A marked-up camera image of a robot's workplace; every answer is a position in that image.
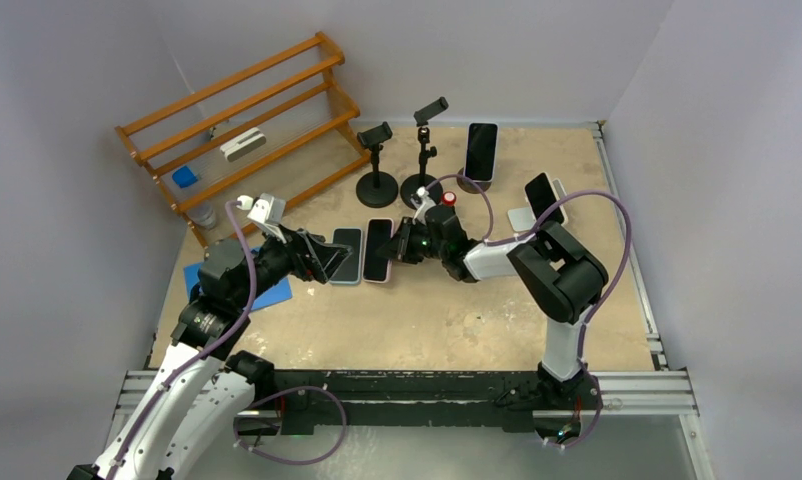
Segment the light blue case phone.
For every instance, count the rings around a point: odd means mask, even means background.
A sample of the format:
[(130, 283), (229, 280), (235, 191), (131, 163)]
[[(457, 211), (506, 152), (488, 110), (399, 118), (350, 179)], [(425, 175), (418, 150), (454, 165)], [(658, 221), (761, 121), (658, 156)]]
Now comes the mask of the light blue case phone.
[(355, 286), (362, 279), (364, 232), (361, 228), (343, 227), (333, 231), (332, 242), (351, 248), (351, 254), (331, 277), (331, 285)]

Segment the pink case phone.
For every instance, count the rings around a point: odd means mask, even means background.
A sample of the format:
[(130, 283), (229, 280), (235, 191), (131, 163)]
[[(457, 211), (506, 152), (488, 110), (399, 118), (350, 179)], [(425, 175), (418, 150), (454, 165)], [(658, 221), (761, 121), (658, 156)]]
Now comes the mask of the pink case phone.
[(381, 253), (381, 248), (391, 240), (394, 223), (388, 218), (372, 218), (368, 221), (365, 235), (365, 253), (362, 279), (369, 283), (386, 283), (390, 275), (391, 261)]

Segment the black phone stand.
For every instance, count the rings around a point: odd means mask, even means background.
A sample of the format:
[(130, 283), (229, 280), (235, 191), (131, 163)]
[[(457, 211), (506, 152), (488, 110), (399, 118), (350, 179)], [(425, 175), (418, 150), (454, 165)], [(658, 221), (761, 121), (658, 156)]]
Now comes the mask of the black phone stand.
[(399, 186), (395, 177), (380, 170), (380, 153), (383, 150), (383, 143), (392, 136), (393, 132), (386, 121), (356, 135), (359, 144), (370, 152), (372, 170), (364, 174), (356, 185), (358, 200), (369, 208), (386, 207), (392, 204), (399, 194)]
[(407, 177), (400, 186), (402, 202), (409, 208), (416, 207), (413, 195), (420, 187), (426, 187), (435, 178), (427, 173), (427, 164), (431, 158), (437, 156), (437, 148), (431, 145), (429, 121), (446, 111), (449, 107), (444, 96), (438, 97), (422, 109), (417, 110), (413, 117), (416, 121), (417, 141), (419, 142), (418, 172)]

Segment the black phone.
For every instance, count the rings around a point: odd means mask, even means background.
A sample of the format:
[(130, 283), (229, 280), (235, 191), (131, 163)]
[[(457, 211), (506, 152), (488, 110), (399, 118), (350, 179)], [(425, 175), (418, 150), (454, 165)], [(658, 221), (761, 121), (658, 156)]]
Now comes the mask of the black phone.
[(499, 127), (494, 123), (471, 123), (467, 129), (464, 175), (477, 182), (494, 177)]
[(554, 184), (546, 172), (541, 172), (530, 180), (525, 185), (524, 192), (534, 220), (559, 200)]

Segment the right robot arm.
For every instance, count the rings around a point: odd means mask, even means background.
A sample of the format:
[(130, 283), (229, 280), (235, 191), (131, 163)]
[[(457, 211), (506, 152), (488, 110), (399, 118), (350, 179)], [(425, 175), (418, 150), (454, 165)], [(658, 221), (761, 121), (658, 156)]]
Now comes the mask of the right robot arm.
[(438, 205), (417, 218), (404, 217), (376, 253), (406, 264), (436, 259), (458, 282), (518, 277), (546, 318), (545, 350), (538, 366), (541, 399), (561, 407), (588, 378), (583, 334), (609, 274), (560, 223), (547, 221), (524, 240), (488, 244), (467, 235), (454, 208)]

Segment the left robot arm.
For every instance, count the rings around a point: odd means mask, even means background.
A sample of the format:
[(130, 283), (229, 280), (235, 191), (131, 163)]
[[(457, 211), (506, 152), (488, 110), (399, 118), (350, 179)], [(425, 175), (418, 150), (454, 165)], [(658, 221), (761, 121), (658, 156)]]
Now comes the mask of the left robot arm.
[(256, 252), (235, 239), (210, 247), (151, 385), (106, 450), (70, 478), (185, 478), (240, 411), (289, 393), (278, 389), (271, 362), (233, 350), (255, 298), (290, 275), (326, 283), (351, 253), (286, 228)]

